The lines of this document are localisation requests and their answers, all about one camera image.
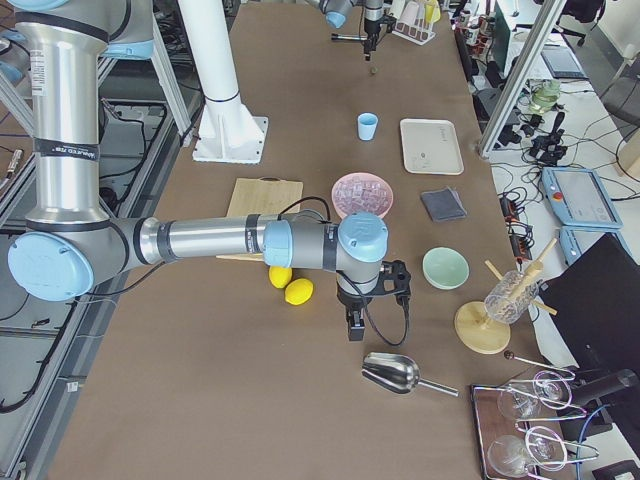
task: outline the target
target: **metal base plate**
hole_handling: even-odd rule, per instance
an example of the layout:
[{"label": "metal base plate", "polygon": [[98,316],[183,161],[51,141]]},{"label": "metal base plate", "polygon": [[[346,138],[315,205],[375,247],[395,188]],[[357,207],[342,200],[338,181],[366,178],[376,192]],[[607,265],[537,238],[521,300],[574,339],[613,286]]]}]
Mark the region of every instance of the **metal base plate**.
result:
[{"label": "metal base plate", "polygon": [[[253,117],[260,130],[267,136],[269,119],[267,117]],[[257,164],[262,159],[264,141],[246,142],[237,148],[225,147],[223,152],[220,138],[200,138],[193,150],[193,159],[197,162],[221,162]]]}]

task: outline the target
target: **light blue joint cover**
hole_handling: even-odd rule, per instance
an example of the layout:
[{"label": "light blue joint cover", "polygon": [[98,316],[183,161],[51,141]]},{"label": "light blue joint cover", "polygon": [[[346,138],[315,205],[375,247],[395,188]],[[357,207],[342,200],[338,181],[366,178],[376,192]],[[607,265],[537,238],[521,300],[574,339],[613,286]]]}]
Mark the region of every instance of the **light blue joint cover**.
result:
[{"label": "light blue joint cover", "polygon": [[385,223],[369,212],[349,215],[338,226],[342,248],[361,262],[379,262],[387,253],[389,232]]},{"label": "light blue joint cover", "polygon": [[14,7],[21,8],[28,12],[46,12],[58,8],[69,0],[9,0]]},{"label": "light blue joint cover", "polygon": [[153,55],[153,40],[133,43],[110,43],[103,57],[118,60],[149,60]]},{"label": "light blue joint cover", "polygon": [[347,21],[347,17],[345,17],[340,12],[327,12],[325,15],[327,23],[333,28],[340,28],[344,25],[344,22]]},{"label": "light blue joint cover", "polygon": [[9,80],[14,85],[22,80],[22,77],[24,77],[22,72],[16,67],[2,61],[0,61],[0,70],[2,70],[4,76],[7,77],[7,80]]},{"label": "light blue joint cover", "polygon": [[82,252],[51,233],[21,235],[9,248],[8,260],[16,282],[42,300],[69,300],[93,286],[93,269]]},{"label": "light blue joint cover", "polygon": [[286,220],[270,222],[264,229],[264,263],[275,267],[290,267],[293,259],[293,234]]},{"label": "light blue joint cover", "polygon": [[13,40],[14,42],[27,41],[27,37],[22,35],[20,32],[12,32],[11,30],[5,30],[0,34],[0,37],[8,38],[9,40]]}]

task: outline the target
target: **laptop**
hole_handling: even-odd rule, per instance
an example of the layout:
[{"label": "laptop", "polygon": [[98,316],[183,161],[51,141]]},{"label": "laptop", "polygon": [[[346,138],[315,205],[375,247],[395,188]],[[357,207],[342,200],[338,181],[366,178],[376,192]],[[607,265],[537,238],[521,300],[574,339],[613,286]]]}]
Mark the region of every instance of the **laptop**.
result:
[{"label": "laptop", "polygon": [[580,80],[587,80],[589,78],[584,73],[578,59],[569,47],[547,45],[542,49],[542,59],[553,78]]}]

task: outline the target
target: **metal scoop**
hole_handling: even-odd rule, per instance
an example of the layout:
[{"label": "metal scoop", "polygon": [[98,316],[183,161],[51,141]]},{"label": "metal scoop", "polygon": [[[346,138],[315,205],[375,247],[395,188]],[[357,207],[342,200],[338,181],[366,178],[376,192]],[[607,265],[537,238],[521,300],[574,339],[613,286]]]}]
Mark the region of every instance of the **metal scoop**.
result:
[{"label": "metal scoop", "polygon": [[409,393],[417,385],[458,396],[455,388],[420,378],[420,369],[404,355],[372,352],[362,362],[362,375],[394,393]]}]

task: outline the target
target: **brown table surface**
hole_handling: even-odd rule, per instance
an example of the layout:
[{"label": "brown table surface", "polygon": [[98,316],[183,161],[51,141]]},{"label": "brown table surface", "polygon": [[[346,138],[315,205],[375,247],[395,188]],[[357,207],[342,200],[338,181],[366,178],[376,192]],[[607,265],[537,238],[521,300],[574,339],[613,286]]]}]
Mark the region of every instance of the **brown table surface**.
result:
[{"label": "brown table surface", "polygon": [[[345,33],[357,32],[352,17]],[[495,285],[485,259],[503,272],[514,262],[490,168],[473,150],[480,131],[453,34],[444,21],[436,27],[425,46],[390,35],[366,63],[360,45],[331,43],[308,6],[243,5],[231,40],[243,101],[269,116],[262,162],[196,163],[185,149],[157,210],[162,220],[224,216],[237,177],[299,180],[304,194],[327,199],[346,173],[385,178],[395,193],[386,258],[404,260],[413,273],[407,343],[386,347],[370,327],[364,342],[349,343],[327,272],[296,271],[315,293],[292,307],[262,263],[166,266],[120,300],[50,479],[479,477],[468,385],[502,383],[523,368],[467,349],[453,317]],[[380,117],[371,142],[356,137],[363,111]],[[464,173],[407,173],[402,118],[452,121]],[[420,193],[446,185],[458,190],[468,218],[436,224]],[[424,253],[443,245],[471,268],[453,291],[422,276]],[[375,300],[371,313],[389,337],[401,335],[392,298]],[[512,326],[510,348],[538,355],[526,319]],[[382,389],[360,374],[371,351],[410,355],[423,377],[459,388],[461,397]]]}]

